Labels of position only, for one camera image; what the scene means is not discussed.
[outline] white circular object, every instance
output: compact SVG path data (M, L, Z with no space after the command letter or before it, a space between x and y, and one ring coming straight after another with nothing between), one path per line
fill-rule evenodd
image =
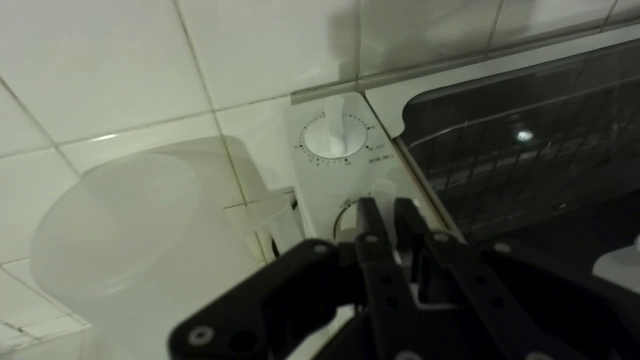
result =
M366 129L354 116L336 120L322 116L304 129L301 143L316 156L345 158L363 147Z

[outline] glass panel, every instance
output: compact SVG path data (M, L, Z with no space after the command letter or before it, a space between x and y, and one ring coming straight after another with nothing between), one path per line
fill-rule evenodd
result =
M419 95L402 143L467 238L640 190L640 42Z

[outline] white tile wall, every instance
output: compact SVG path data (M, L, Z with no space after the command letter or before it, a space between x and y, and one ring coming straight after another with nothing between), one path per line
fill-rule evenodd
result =
M0 5L0 74L55 140L208 110L171 0Z
M64 305L59 305L55 299L52 299L50 295L46 295L38 284L35 279L31 275L30 268L30 260L18 260L18 263L7 263L1 267L4 272L7 272L10 277L14 277L18 282L21 282L23 286L27 286L30 290L34 290L35 295L39 295L44 301L52 303L59 313L64 315L71 315L71 311L67 311Z
M19 335L18 331L14 331L6 324L0 324L0 359L4 352L26 347L30 343L34 343L34 339L27 339L26 335Z
M359 0L359 74L481 52L500 0Z
M47 147L46 137L0 83L0 156L42 147Z
M494 46L598 28L616 0L503 0Z
M604 25L614 5L503 0L496 18L500 3L0 0L0 359L80 357L76 339L1 355L86 327L27 271L30 238L76 172L225 137L211 144L231 158L216 190L264 260L238 204L293 184L282 122L290 93L481 57L494 21L496 49ZM618 0L609 21L638 17L640 0ZM86 339L86 360L125 359Z
M246 201L255 201L265 192L293 184L282 116L288 102L290 98L286 97L217 112Z
M1 360L84 360L80 359L84 335L70 335L7 355Z
M216 108L356 79L356 0L179 0Z
M59 308L0 271L0 318L15 328L64 316Z

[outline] grout line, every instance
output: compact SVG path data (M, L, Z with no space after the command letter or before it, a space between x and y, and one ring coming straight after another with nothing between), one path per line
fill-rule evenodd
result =
M31 126L35 126L39 130L39 134L46 138L46 143L55 150L55 155L62 158L62 163L76 174L80 177L78 169L71 166L71 163L66 158L66 155L59 150L59 147L55 144L55 140L52 138L52 134L47 134L47 130L42 126L42 122L38 122L35 115L26 108L26 105L19 100L19 97L6 84L4 79L0 79L0 84L6 88L6 93L15 100L15 105L21 108L21 112L26 115L26 118L31 122Z
M0 272L4 272L6 277L10 277L12 281L15 281L18 284L21 284L26 290L30 290L34 297L38 297L39 301L44 301L46 305L50 305L52 308L55 308L62 316L70 316L73 313L70 313L70 308L59 308L62 305L52 303L52 299L47 295L42 295L42 290L31 288L30 284L26 284L21 279L14 277L12 272L7 272L4 268L4 265L0 267Z
M614 11L618 8L618 3L619 3L619 0L614 0L611 8L606 12L606 17L604 17L604 21L602 21L602 25L599 25L599 33L606 31L608 23L611 21Z
M211 115L211 110L190 112L190 115L171 116L171 118L162 118L162 120L154 120L154 122L148 122L148 124L115 129L115 130L98 133L98 134L89 134L89 137L82 137L82 138L70 138L70 140L64 140L64 143L58 143L58 147L67 147L67 144L76 144L76 143L87 143L87 140L103 137L103 134L123 134L123 133L136 133L136 130L152 129L152 126L163 126L163 124L187 120L187 118L193 118L193 116L206 116L206 115Z
M187 51L190 51L190 54L192 54L192 60L193 60L193 65L196 65L196 72L198 72L198 79L199 79L199 86L202 86L202 91L203 91L203 95L206 95L206 100L208 100L209 110L213 112L213 126L216 126L216 130L217 130L217 134L220 134L221 149L224 149L225 158L228 158L228 163L229 163L229 166L231 166L231 172L234 172L234 178L236 178L236 184L238 184L240 199L242 199L242 202L246 204L246 192L244 192L244 187L242 187L242 182L240 182L238 166L236 166L236 163L234 163L234 158L231 158L229 147L228 147L228 143L225 143L225 138L224 138L221 126L220 126L217 116L216 116L213 93L211 93L211 88L208 88L208 84L206 84L203 68L202 68L202 65L199 65L196 46L193 46L192 37L190 37L190 33L187 33L184 12L182 12L178 0L174 0L171 5L174 5L174 8L175 8L175 15L178 15L178 21L179 21L179 27L182 27L182 33L184 33Z
M506 0L500 0L500 5L498 5L496 18L494 18L494 23L491 23L491 31L489 31L489 34L488 34L488 40L485 40L481 58L485 58L485 57L491 52L491 49L494 49L494 40L496 40L498 23L500 23L500 17L501 17L503 3L506 3Z

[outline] white wall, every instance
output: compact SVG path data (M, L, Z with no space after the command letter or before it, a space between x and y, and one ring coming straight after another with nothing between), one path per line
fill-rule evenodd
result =
M259 187L290 182L286 152L262 144L282 143L278 108L293 91L598 33L638 12L640 0L0 0L0 355L86 328L38 290L27 254L42 214L91 166L229 137L220 172L240 182L217 192L231 211L254 199L242 156L264 166Z

